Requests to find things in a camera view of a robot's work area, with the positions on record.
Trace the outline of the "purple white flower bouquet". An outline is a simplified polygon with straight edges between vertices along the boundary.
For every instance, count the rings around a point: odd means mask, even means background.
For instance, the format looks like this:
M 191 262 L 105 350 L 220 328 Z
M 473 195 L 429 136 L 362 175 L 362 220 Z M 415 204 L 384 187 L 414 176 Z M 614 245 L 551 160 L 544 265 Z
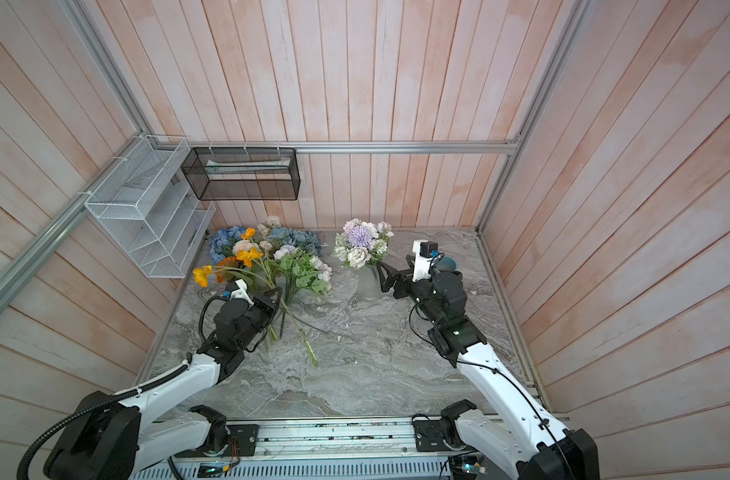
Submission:
M 372 223 L 354 218 L 336 235 L 333 256 L 349 268 L 376 265 L 387 258 L 393 236 L 387 222 Z

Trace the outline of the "orange gerbera flower stem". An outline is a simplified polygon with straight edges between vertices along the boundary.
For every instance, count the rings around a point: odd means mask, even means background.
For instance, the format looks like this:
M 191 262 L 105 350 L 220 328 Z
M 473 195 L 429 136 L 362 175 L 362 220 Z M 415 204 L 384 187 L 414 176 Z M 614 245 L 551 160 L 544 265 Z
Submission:
M 215 267 L 217 281 L 220 284 L 228 284 L 237 278 L 238 270 L 241 268 L 241 261 L 236 257 L 226 257 L 221 260 Z

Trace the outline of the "yellow orange poppy stem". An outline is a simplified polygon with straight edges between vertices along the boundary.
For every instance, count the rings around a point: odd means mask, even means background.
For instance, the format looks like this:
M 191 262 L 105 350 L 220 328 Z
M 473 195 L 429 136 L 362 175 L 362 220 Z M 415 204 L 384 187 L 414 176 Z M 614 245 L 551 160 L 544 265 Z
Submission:
M 209 240 L 212 262 L 193 270 L 195 282 L 206 288 L 212 276 L 218 284 L 244 280 L 251 290 L 271 289 L 262 260 L 265 252 L 257 242 L 255 228 L 229 227 L 218 230 Z

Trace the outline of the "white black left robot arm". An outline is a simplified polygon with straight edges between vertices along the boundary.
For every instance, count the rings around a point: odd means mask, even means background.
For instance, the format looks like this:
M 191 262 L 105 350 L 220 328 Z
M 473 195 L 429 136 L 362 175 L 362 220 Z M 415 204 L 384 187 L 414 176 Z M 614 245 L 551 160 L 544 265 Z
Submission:
M 249 295 L 243 282 L 216 296 L 215 329 L 182 363 L 153 379 L 107 395 L 86 396 L 76 411 L 41 434 L 23 454 L 16 476 L 26 479 L 38 451 L 57 440 L 45 461 L 49 479 L 128 479 L 174 455 L 202 450 L 233 453 L 225 415 L 205 405 L 173 420 L 162 415 L 189 397 L 226 380 L 266 337 L 282 290 Z

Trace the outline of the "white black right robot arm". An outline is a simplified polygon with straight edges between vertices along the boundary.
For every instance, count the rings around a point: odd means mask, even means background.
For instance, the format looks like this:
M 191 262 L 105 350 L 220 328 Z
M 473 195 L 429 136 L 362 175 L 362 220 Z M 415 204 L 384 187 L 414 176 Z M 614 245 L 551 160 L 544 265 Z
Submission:
M 542 406 L 511 374 L 466 314 L 460 272 L 431 269 L 414 279 L 379 263 L 381 289 L 410 298 L 432 324 L 427 335 L 439 355 L 457 368 L 502 420 L 493 423 L 469 401 L 442 412 L 446 442 L 477 450 L 511 479 L 597 479 L 599 452 L 583 429 L 573 430 Z

